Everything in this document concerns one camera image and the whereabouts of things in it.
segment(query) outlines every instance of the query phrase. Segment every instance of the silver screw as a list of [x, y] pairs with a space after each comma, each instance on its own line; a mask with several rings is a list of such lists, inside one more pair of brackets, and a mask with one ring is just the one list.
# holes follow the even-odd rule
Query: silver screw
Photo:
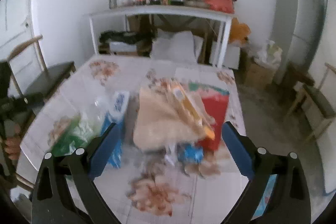
[[292, 159], [297, 159], [297, 154], [295, 152], [290, 152], [289, 155]]
[[78, 149], [76, 150], [76, 154], [77, 154], [77, 155], [82, 155], [82, 154], [84, 154], [84, 152], [85, 152], [84, 148], [78, 148]]
[[51, 156], [52, 156], [52, 154], [50, 152], [48, 152], [44, 155], [44, 158], [47, 160], [47, 159], [50, 159]]
[[266, 149], [263, 148], [263, 147], [259, 147], [259, 148], [258, 148], [258, 153], [259, 153], [259, 154], [262, 154], [262, 155], [265, 155], [265, 154], [266, 154]]

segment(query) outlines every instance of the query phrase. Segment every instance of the white shelf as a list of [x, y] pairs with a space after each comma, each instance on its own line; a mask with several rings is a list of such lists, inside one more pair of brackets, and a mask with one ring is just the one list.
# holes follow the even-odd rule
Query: white shelf
[[141, 14], [158, 14], [158, 15], [182, 15], [199, 18], [207, 18], [218, 21], [226, 21], [232, 19], [231, 14], [213, 11], [209, 9], [187, 7], [187, 6], [172, 6], [172, 5], [139, 5], [114, 8], [107, 11], [90, 14], [91, 17], [100, 16], [120, 16], [120, 15], [141, 15]]

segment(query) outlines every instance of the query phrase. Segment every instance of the chair backrest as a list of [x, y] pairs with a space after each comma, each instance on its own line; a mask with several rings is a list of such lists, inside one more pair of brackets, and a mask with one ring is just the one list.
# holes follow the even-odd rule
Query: chair backrest
[[[7, 62], [9, 64], [9, 66], [11, 66], [10, 64], [10, 61], [13, 60], [15, 57], [17, 57], [20, 53], [22, 53], [27, 47], [29, 47], [31, 44], [35, 44], [36, 45], [36, 48], [37, 48], [37, 52], [38, 52], [38, 55], [39, 55], [39, 61], [41, 62], [41, 65], [43, 67], [43, 70], [46, 71], [47, 70], [47, 66], [44, 62], [44, 58], [43, 58], [43, 55], [42, 55], [42, 52], [41, 52], [41, 48], [40, 48], [40, 45], [39, 45], [39, 40], [42, 39], [43, 36], [42, 35], [39, 35], [37, 37], [34, 37], [26, 42], [23, 42], [19, 45], [17, 45], [13, 51], [9, 54], [8, 58], [7, 58]], [[13, 82], [14, 82], [14, 86], [17, 90], [17, 92], [22, 96], [22, 91], [19, 87], [19, 84], [17, 83], [17, 80], [15, 78], [15, 75], [12, 73], [12, 79], [13, 79]]]
[[319, 87], [318, 87], [318, 90], [320, 90], [320, 89], [322, 88], [322, 86], [323, 86], [323, 84], [324, 84], [324, 82], [325, 82], [325, 80], [326, 80], [326, 78], [327, 78], [327, 75], [328, 75], [328, 72], [329, 72], [329, 71], [331, 71], [331, 72], [333, 72], [334, 74], [336, 74], [336, 68], [335, 68], [334, 66], [330, 65], [329, 63], [324, 63], [324, 65], [325, 65], [327, 68], [326, 68], [325, 73], [324, 73], [324, 75], [323, 75], [323, 78], [322, 78], [322, 80], [321, 80], [321, 82], [320, 82], [320, 85], [319, 85]]

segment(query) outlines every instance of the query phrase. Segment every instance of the floor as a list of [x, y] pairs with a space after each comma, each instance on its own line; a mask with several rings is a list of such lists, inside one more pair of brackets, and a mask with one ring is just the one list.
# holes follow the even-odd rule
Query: floor
[[301, 160], [310, 192], [312, 222], [325, 209], [333, 194], [324, 194], [323, 170], [315, 139], [302, 145], [311, 131], [302, 111], [283, 122], [283, 116], [290, 102], [279, 104], [277, 90], [269, 86], [256, 90], [237, 84], [243, 111], [247, 136], [257, 147], [264, 147], [270, 153], [287, 155], [296, 152]]

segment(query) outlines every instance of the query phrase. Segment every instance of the white door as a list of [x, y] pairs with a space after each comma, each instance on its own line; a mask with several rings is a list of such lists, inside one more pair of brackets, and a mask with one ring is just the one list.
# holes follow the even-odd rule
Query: white door
[[[31, 0], [0, 0], [0, 60], [7, 59], [17, 45], [32, 38], [30, 7]], [[23, 93], [33, 79], [41, 73], [33, 45], [10, 64]], [[9, 94], [18, 94], [12, 81]]]

